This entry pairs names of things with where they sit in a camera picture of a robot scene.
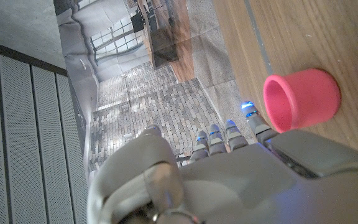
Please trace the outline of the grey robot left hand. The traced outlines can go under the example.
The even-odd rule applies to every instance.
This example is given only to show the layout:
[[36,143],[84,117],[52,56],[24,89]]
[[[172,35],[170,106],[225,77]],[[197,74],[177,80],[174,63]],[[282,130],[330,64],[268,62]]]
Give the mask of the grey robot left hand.
[[233,121],[200,132],[177,165],[158,126],[110,156],[88,193],[88,223],[358,223],[358,152],[316,134],[274,131],[251,102]]

